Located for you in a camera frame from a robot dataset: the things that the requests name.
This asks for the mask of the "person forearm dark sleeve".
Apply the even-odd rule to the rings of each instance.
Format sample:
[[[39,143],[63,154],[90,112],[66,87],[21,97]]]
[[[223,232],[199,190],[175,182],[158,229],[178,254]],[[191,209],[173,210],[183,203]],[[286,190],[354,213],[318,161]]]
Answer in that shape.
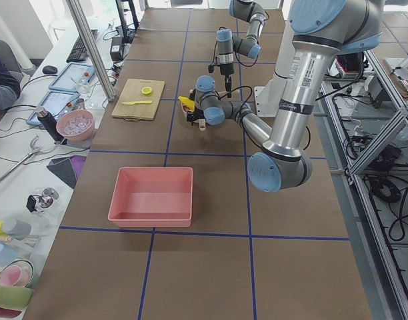
[[[20,83],[9,70],[0,58],[0,110],[6,110],[20,97]]]

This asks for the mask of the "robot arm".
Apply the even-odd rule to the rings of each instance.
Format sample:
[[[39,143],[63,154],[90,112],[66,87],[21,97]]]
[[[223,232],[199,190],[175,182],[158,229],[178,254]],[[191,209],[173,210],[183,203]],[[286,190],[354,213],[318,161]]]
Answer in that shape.
[[[231,76],[235,72],[234,59],[242,55],[257,60],[261,51],[259,38],[268,16],[264,8],[255,1],[230,1],[229,14],[248,23],[248,30],[244,36],[234,35],[232,30],[224,27],[216,32],[215,57],[209,66],[209,72],[213,66],[219,68],[220,74],[224,76],[225,90],[230,97]]]
[[[195,85],[195,106],[206,122],[236,121],[260,147],[247,164],[252,184],[276,192],[304,184],[311,160],[300,142],[326,72],[336,56],[378,46],[383,1],[294,1],[291,4],[277,72],[263,90],[275,111],[266,124],[245,102],[218,97],[214,79],[202,75]]]

